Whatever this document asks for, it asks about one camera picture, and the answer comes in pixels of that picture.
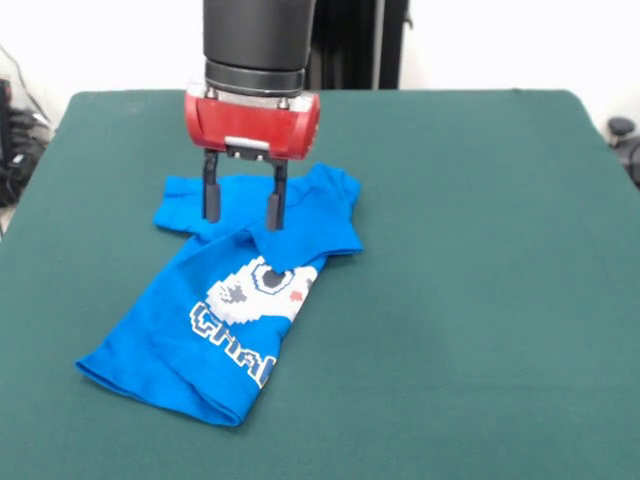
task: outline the blue t-shirt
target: blue t-shirt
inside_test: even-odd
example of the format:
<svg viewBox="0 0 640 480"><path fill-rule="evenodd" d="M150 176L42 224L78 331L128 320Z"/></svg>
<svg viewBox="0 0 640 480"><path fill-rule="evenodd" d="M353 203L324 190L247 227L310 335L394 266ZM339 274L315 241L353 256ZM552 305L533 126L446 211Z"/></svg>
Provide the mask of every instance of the blue t-shirt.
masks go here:
<svg viewBox="0 0 640 480"><path fill-rule="evenodd" d="M280 344L331 255L359 252L358 182L315 165L288 182L285 228L266 229L273 180L220 181L220 221L202 219L202 182L170 177L154 222L192 237L92 354L103 386L215 425L246 418Z"/></svg>

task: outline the green table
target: green table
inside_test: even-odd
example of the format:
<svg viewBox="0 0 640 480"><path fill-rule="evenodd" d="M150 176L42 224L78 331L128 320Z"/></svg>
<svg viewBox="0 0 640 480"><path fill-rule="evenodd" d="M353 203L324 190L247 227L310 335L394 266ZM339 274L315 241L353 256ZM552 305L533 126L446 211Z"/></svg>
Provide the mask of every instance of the green table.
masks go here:
<svg viewBox="0 0 640 480"><path fill-rule="evenodd" d="M640 478L640 203L565 92L335 92L310 159L363 185L247 422L73 367L185 239L182 93L76 96L0 248L1 479ZM225 160L222 173L267 167Z"/></svg>

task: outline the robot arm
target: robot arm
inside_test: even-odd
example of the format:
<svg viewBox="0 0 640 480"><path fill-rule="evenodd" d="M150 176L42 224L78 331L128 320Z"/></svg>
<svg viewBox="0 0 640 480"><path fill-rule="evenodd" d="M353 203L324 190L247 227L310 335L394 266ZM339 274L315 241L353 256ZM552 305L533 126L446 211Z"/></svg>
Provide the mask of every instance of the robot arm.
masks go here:
<svg viewBox="0 0 640 480"><path fill-rule="evenodd" d="M220 153L273 165L267 226L283 227L287 162L311 149L317 95L303 92L315 0L204 0L204 85L187 91L193 142L205 150L204 216L220 217Z"/></svg>

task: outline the white wall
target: white wall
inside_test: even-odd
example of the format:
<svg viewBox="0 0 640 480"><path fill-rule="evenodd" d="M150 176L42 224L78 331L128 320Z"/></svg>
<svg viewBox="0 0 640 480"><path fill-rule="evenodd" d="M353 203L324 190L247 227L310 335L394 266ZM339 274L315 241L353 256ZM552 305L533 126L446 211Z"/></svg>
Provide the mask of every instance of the white wall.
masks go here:
<svg viewBox="0 0 640 480"><path fill-rule="evenodd" d="M640 1L411 3L403 88L567 88L598 127L614 114L640 123ZM76 91L181 88L201 76L201 8L202 0L1 0L0 43L56 120Z"/></svg>
<svg viewBox="0 0 640 480"><path fill-rule="evenodd" d="M412 0L403 88L563 88L640 125L640 1Z"/></svg>

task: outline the green tablecloth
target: green tablecloth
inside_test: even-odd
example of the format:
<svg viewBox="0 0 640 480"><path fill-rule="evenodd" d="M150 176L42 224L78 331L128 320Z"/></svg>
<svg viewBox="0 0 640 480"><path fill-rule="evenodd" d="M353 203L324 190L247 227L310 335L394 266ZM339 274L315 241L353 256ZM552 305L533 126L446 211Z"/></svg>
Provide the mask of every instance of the green tablecloth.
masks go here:
<svg viewBox="0 0 640 480"><path fill-rule="evenodd" d="M563 92L332 92L310 159L359 178L238 429L81 377L184 243L182 93L75 97L0 246L1 479L640 478L640 203ZM224 160L222 173L269 174Z"/></svg>

